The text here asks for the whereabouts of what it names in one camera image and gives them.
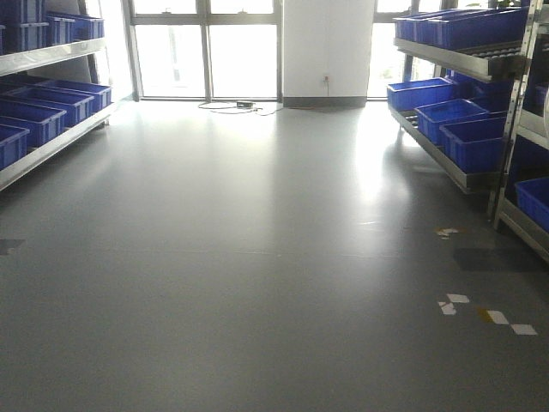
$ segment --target blue crate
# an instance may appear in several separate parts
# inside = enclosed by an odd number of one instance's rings
[[[65,19],[63,17],[47,16],[48,26],[48,45],[65,45],[74,41],[74,19]]]
[[[55,88],[87,94],[94,97],[92,112],[100,112],[112,103],[112,88],[94,83],[70,82],[67,80],[44,80],[37,84],[45,88]]]
[[[431,20],[437,32],[434,45],[459,50],[520,40],[527,18],[528,8],[519,8],[489,9],[482,14],[457,19]]]
[[[474,81],[474,96],[484,97],[492,94],[507,94],[510,97],[515,81],[504,80],[502,82],[484,83],[479,80]]]
[[[418,129],[433,144],[443,144],[440,126],[451,123],[467,122],[488,118],[489,112],[469,100],[456,99],[422,106],[415,109],[418,113]]]
[[[445,10],[447,13],[440,13],[437,16],[429,17],[427,19],[416,21],[414,29],[415,41],[418,43],[424,43],[426,45],[435,45],[437,43],[437,25],[433,24],[434,21],[445,19],[451,21],[459,19],[463,16],[470,16],[483,13],[485,10],[478,9],[458,9],[458,10]]]
[[[515,189],[519,209],[549,232],[549,178],[518,182]]]
[[[510,96],[509,94],[493,94],[491,96],[475,97],[469,99],[469,101],[490,112],[491,118],[501,118],[507,117]]]
[[[0,83],[0,94],[7,94],[21,88],[16,84]]]
[[[22,23],[6,27],[6,51],[26,52],[46,46],[48,23]]]
[[[87,94],[89,96],[93,96],[93,113],[100,112],[112,103],[112,88],[109,86],[101,86],[94,83],[53,80],[45,77],[26,75],[7,75],[2,77],[2,82],[10,82],[20,85],[27,84],[42,88],[64,90],[69,92],[76,92],[78,94]]]
[[[0,170],[14,164],[27,154],[28,129],[0,122]]]
[[[94,97],[86,94],[61,92],[46,88],[18,88],[4,95],[18,101],[53,107],[67,112],[65,125],[68,127],[79,124],[92,114]]]
[[[434,11],[432,13],[420,13],[417,15],[409,15],[406,17],[397,17],[393,19],[396,25],[396,37],[398,39],[418,41],[418,21],[426,20],[430,17],[436,17],[455,11],[455,9]]]
[[[5,29],[5,26],[0,25],[0,56],[3,55],[3,31]]]
[[[45,0],[0,0],[0,10],[8,25],[45,20]]]
[[[29,147],[38,147],[63,133],[66,111],[0,98],[0,120],[30,130]]]
[[[88,15],[48,12],[48,16],[74,20],[73,39],[91,40],[105,37],[105,20]]]
[[[549,83],[541,83],[535,87],[535,105],[537,106],[545,105],[548,89],[549,89]]]
[[[465,173],[498,170],[504,148],[505,118],[446,124],[440,128],[444,153]]]
[[[454,97],[455,84],[442,77],[394,83],[387,86],[387,100],[399,112],[452,100]]]

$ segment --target white wall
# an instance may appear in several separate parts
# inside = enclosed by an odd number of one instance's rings
[[[366,96],[374,0],[285,0],[284,97]]]

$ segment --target window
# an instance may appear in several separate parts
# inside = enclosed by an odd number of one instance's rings
[[[276,97],[276,26],[212,26],[210,37],[215,97]]]
[[[200,26],[137,26],[143,94],[203,98]]]
[[[210,0],[212,13],[233,15],[237,13],[271,14],[273,0]]]
[[[138,15],[195,14],[195,0],[134,0],[134,11]]]

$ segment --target floor tape marking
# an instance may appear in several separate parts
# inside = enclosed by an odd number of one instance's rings
[[[464,294],[446,294],[452,303],[470,303],[471,300]]]
[[[438,302],[438,305],[442,309],[444,315],[451,316],[456,314],[455,306],[453,303]]]
[[[494,324],[510,324],[509,320],[503,315],[501,312],[498,311],[486,311],[488,316],[492,318],[492,321]]]
[[[513,328],[517,335],[538,335],[538,332],[535,331],[534,327],[532,327],[531,324],[512,324],[511,328]]]

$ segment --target gray floor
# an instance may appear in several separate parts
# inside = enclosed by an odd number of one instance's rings
[[[549,410],[547,266],[398,130],[128,104],[11,186],[2,411]]]

